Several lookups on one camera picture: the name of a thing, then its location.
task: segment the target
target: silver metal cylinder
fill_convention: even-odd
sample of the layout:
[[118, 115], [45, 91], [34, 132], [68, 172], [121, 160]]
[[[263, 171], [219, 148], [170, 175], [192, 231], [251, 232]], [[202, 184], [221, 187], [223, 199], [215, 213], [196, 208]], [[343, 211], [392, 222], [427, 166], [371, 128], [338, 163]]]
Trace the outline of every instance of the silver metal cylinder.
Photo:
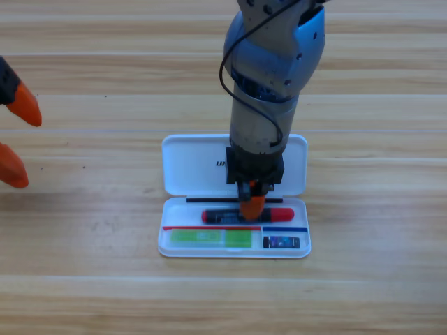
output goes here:
[[243, 101], [276, 120], [282, 130], [283, 138], [280, 145], [271, 147], [270, 144], [278, 140], [276, 127], [262, 115], [233, 100], [230, 126], [232, 145], [252, 154], [282, 153], [291, 131], [293, 116], [298, 104], [298, 96], [285, 103], [271, 103], [248, 96], [237, 84], [235, 84], [234, 93]]

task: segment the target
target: blue stripe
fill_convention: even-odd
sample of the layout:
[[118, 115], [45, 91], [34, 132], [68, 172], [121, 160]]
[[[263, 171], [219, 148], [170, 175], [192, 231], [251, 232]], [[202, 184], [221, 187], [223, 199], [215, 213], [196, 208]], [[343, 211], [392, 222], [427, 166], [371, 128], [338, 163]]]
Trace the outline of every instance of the blue stripe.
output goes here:
[[306, 227], [272, 227], [263, 226], [263, 232], [308, 232]]

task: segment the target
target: wood grain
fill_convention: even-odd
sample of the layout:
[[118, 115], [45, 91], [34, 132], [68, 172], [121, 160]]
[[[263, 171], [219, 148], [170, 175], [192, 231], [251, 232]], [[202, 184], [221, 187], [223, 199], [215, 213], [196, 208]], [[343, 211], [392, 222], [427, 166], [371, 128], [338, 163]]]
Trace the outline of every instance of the wood grain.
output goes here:
[[0, 0], [44, 120], [0, 114], [31, 182], [0, 184], [0, 334], [447, 334], [447, 1], [327, 9], [293, 122], [311, 255], [178, 260], [161, 141], [228, 131], [236, 1]]

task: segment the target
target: marker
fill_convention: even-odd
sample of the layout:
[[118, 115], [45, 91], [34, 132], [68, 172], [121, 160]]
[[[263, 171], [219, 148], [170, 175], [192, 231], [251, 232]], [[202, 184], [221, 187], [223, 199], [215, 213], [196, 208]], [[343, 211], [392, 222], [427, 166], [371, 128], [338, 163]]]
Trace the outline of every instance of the marker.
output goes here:
[[202, 221], [215, 225], [237, 225], [241, 223], [273, 223], [291, 221], [295, 212], [291, 208], [267, 208], [264, 209], [256, 220], [248, 221], [239, 209], [218, 209], [202, 212]]

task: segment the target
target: orange object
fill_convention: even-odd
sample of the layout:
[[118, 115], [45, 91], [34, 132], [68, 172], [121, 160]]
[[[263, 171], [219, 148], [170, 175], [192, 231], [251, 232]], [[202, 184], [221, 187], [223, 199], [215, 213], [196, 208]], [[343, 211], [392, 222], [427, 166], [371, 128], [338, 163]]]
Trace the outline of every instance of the orange object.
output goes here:
[[22, 160], [10, 147], [2, 143], [0, 143], [0, 180], [16, 188], [25, 188], [29, 184]]
[[42, 115], [37, 99], [23, 82], [20, 82], [15, 92], [15, 101], [6, 107], [23, 121], [32, 126], [39, 127], [42, 124]]
[[265, 196], [251, 197], [250, 201], [240, 203], [240, 212], [246, 220], [256, 220], [263, 212]]

